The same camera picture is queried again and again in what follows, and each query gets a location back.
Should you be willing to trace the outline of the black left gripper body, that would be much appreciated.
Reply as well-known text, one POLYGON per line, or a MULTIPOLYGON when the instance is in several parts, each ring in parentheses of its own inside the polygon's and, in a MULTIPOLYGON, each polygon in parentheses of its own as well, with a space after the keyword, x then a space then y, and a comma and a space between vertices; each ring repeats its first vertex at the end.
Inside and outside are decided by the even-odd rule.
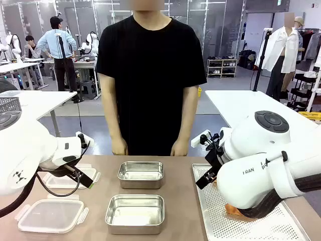
POLYGON ((73 181, 78 181, 78 179, 84 176, 84 173, 76 167, 75 163, 65 164, 60 166, 56 170, 53 171, 53 175, 55 177, 68 177, 73 181))

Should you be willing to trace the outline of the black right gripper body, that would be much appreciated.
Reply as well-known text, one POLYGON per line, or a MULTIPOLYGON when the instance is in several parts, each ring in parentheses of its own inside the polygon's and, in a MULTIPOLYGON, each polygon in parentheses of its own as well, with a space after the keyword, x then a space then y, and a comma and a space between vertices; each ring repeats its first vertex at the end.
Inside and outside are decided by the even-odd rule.
POLYGON ((205 159, 211 165, 211 168, 206 172, 205 176, 217 176, 218 171, 223 165, 223 149, 217 147, 206 147, 206 151, 208 151, 208 153, 205 156, 205 159))

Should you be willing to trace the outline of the person's left hand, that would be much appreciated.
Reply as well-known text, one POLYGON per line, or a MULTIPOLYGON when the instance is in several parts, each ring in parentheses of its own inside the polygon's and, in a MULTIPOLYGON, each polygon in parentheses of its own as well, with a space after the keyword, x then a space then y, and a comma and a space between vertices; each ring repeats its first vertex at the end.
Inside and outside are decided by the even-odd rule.
POLYGON ((172 146, 171 156, 186 156, 188 154, 188 149, 188 139, 178 138, 172 146))

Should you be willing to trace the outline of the person's right hand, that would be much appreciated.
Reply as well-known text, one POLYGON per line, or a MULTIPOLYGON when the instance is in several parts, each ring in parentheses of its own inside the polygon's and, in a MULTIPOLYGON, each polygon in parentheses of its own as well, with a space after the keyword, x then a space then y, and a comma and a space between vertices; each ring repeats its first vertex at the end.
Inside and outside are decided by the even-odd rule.
POLYGON ((128 146, 123 137, 113 137, 112 142, 112 153, 118 156, 128 155, 128 146))

